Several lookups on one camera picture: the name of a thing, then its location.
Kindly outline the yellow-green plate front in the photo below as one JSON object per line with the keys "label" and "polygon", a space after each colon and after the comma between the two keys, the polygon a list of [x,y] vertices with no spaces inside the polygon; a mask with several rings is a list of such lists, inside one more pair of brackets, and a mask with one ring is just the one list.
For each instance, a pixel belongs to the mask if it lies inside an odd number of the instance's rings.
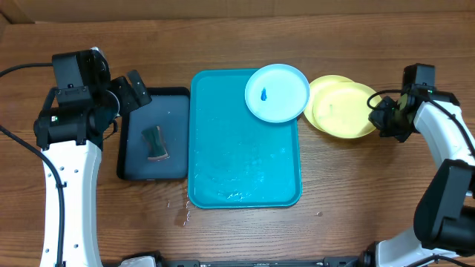
{"label": "yellow-green plate front", "polygon": [[376,93],[357,82],[339,82],[321,89],[314,98],[312,115],[322,131],[342,139],[355,139],[372,133],[372,110],[367,100]]}

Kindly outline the yellow-green plate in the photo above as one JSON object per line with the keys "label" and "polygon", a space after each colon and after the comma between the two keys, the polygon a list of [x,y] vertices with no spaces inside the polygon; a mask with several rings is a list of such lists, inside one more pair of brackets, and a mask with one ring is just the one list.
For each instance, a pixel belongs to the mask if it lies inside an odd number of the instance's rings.
{"label": "yellow-green plate", "polygon": [[376,93],[357,82],[339,82],[321,89],[314,98],[312,115],[322,131],[342,139],[355,139],[372,133],[372,110],[367,100]]}
{"label": "yellow-green plate", "polygon": [[326,76],[321,76],[313,80],[309,84],[309,101],[307,103],[307,106],[304,109],[304,116],[306,117],[306,119],[311,125],[313,125],[315,128],[317,128],[320,131],[323,131],[323,129],[316,122],[313,115],[313,104],[315,100],[315,95],[317,94],[317,92],[324,89],[326,86],[329,86],[335,83],[340,83],[340,82],[353,82],[353,81],[344,76],[326,75]]}

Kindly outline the green scrubbing sponge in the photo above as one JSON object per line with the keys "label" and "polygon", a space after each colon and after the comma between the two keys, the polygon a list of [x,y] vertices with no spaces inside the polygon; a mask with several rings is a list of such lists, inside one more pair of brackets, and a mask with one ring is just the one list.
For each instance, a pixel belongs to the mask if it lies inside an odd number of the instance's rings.
{"label": "green scrubbing sponge", "polygon": [[160,126],[146,128],[142,131],[142,137],[148,146],[148,160],[161,161],[169,158]]}

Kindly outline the light blue plate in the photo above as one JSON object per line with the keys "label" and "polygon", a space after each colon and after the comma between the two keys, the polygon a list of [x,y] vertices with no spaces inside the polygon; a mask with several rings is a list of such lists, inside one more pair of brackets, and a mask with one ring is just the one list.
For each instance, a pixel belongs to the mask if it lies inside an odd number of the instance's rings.
{"label": "light blue plate", "polygon": [[309,101],[309,82],[296,67],[272,64],[258,69],[244,91],[248,109],[271,123],[296,119]]}

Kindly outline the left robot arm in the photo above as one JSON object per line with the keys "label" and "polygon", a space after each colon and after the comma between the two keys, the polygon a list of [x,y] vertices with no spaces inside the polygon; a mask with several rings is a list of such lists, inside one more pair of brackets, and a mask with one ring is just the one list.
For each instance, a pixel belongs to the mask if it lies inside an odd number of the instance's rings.
{"label": "left robot arm", "polygon": [[45,170],[45,236],[41,266],[101,266],[96,186],[104,132],[151,102],[136,70],[111,78],[93,47],[52,57],[56,87],[33,124]]}

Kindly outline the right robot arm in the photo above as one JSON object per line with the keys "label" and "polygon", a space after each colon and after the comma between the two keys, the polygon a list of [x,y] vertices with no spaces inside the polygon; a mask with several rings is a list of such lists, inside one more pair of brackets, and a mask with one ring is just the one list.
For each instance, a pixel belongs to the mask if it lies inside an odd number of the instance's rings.
{"label": "right robot arm", "polygon": [[413,134],[426,141],[437,172],[416,207],[413,225],[390,240],[375,242],[355,266],[428,266],[445,261],[462,266],[460,257],[474,255],[474,137],[462,118],[459,100],[435,86],[433,65],[403,70],[398,100],[383,90],[371,105],[369,121],[381,137],[405,142]]}

